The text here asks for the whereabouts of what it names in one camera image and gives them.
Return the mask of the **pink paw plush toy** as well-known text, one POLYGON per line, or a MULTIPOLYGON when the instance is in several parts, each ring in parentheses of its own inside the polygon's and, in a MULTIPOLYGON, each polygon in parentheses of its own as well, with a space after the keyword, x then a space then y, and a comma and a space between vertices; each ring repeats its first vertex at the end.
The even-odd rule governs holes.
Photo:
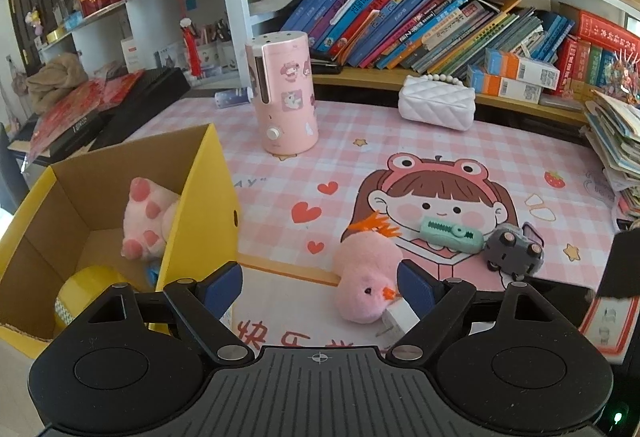
POLYGON ((122 257, 128 261, 162 258, 180 196, 152 180, 131 180, 122 231, 122 257))

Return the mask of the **small white red box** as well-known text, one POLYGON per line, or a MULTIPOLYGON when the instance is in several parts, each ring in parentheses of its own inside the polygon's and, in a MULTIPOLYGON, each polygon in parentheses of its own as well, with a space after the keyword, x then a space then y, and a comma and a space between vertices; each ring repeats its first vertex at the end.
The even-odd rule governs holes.
POLYGON ((639 298, 597 297, 580 332, 613 365, 621 365, 639 319, 639 298))

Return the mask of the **pink chick plush toy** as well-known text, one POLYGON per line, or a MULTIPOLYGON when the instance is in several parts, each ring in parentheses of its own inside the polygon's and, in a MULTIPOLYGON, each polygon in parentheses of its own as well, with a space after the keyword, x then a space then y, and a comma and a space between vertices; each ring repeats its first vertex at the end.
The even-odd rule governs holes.
POLYGON ((338 281, 335 303, 343 319, 369 324, 399 297, 397 269, 402 260, 395 238, 399 229, 379 212, 348 226, 332 268, 338 281))

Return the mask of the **grey toy car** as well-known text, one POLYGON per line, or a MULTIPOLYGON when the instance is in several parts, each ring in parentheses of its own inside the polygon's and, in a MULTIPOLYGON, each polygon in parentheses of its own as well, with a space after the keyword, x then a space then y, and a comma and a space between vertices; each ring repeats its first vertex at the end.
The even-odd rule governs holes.
POLYGON ((544 239, 531 223, 521 227, 503 223, 491 232, 482 256, 489 270, 522 281, 542 268, 544 239))

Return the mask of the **pink checkered tablecloth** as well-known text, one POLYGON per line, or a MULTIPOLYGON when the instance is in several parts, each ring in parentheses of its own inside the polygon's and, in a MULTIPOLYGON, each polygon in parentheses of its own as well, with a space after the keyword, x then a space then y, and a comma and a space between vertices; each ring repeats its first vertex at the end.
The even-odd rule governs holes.
POLYGON ((411 123, 387 108, 321 102, 311 150, 275 157, 247 106, 183 99, 139 137, 213 124, 241 204, 244 287, 231 327, 248 346, 386 345, 382 324, 343 320, 333 254, 353 223, 381 214, 405 257, 480 290, 509 282, 480 256, 419 237, 426 217, 489 232, 530 223, 544 240, 542 278, 597 287, 615 233, 613 194, 586 147, 477 122, 467 132, 411 123))

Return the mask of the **yellow tape roll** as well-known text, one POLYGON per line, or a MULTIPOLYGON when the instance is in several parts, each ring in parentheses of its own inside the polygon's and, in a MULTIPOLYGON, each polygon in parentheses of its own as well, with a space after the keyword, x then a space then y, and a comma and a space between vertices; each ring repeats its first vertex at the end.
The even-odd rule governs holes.
POLYGON ((106 289, 121 282, 128 280, 110 266, 93 265, 75 272, 56 295, 53 307, 56 328, 64 330, 106 289))

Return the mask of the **stack of magazines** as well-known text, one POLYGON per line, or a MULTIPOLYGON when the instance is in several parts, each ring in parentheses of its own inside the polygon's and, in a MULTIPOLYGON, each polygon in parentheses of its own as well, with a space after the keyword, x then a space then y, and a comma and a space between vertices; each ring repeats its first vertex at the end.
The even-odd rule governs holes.
POLYGON ((617 207, 624 216, 638 219, 639 105, 591 90, 584 113, 584 135, 603 164, 617 207))

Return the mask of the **yellow cardboard box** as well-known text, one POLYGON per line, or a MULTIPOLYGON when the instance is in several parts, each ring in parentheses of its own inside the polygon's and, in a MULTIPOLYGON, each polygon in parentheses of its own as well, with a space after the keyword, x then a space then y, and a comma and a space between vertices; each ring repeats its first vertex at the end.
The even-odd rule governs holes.
POLYGON ((202 280, 238 256, 240 203, 212 124, 145 137, 49 166, 1 237, 1 339, 35 359, 58 334, 54 302, 80 269, 115 268, 150 290, 122 257, 129 186, 149 178, 180 202, 157 285, 202 280))

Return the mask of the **white quilted handbag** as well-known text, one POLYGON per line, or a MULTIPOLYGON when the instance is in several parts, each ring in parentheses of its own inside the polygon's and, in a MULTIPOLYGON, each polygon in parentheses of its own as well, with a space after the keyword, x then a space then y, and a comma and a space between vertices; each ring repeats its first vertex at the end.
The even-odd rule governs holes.
POLYGON ((452 76, 408 75, 399 92, 398 111, 408 121, 465 132, 474 122, 475 96, 472 87, 452 76))

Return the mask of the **orange blue box lower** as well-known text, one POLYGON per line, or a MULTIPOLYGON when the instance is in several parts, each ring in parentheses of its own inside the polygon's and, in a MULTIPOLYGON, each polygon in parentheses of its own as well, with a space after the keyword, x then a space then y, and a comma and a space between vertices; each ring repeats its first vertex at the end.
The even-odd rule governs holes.
POLYGON ((529 102, 534 105, 538 104, 542 93, 542 88, 538 85, 491 75, 477 66, 469 66, 466 69, 466 82, 477 94, 529 102))

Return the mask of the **orange blue box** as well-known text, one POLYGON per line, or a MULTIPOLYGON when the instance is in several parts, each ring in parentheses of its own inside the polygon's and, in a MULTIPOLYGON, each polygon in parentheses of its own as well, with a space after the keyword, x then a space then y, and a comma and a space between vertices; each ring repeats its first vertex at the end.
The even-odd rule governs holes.
POLYGON ((538 85, 491 75, 477 66, 469 66, 466 69, 466 82, 477 94, 529 102, 534 105, 538 104, 542 93, 542 88, 538 85))
POLYGON ((485 69, 491 75, 537 85, 545 90, 556 90, 560 82, 560 70, 553 64, 493 48, 485 50, 485 69))

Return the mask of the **black keyboard piano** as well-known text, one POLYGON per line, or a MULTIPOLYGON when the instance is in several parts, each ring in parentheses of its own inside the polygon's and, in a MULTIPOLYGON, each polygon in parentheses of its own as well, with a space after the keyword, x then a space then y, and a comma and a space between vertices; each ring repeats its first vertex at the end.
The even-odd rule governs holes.
MULTIPOLYGON (((34 162, 52 164, 62 161, 82 148, 100 149, 123 142, 145 123, 167 109, 190 90, 190 84, 179 69, 145 70, 122 103, 111 110, 92 113, 76 126, 76 132, 65 132, 34 162)), ((13 139, 6 141, 17 157, 26 157, 29 142, 40 116, 34 114, 13 139)))

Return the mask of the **orange blue box upper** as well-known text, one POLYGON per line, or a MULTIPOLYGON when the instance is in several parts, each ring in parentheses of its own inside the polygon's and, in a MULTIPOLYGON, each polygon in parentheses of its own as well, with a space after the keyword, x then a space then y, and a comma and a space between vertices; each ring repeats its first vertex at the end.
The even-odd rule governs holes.
POLYGON ((560 70, 553 64, 493 48, 485 50, 485 69, 491 75, 537 85, 545 90, 556 90, 560 82, 560 70))

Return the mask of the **pink cylindrical humidifier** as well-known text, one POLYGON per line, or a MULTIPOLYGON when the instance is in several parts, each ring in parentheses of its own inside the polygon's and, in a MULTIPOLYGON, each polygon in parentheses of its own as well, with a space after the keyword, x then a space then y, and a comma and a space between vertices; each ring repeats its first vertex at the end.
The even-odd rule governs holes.
POLYGON ((252 38, 245 49, 250 102, 264 149, 285 157, 314 148, 319 131, 307 34, 262 34, 252 38))

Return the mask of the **row of leaning books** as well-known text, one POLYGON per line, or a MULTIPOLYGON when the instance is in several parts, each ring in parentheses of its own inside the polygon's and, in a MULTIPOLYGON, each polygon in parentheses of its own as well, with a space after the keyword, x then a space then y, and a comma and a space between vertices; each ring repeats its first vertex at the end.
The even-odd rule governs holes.
POLYGON ((563 27, 555 12, 484 0, 295 0, 282 26, 339 67, 451 76, 482 64, 488 48, 551 64, 563 27))

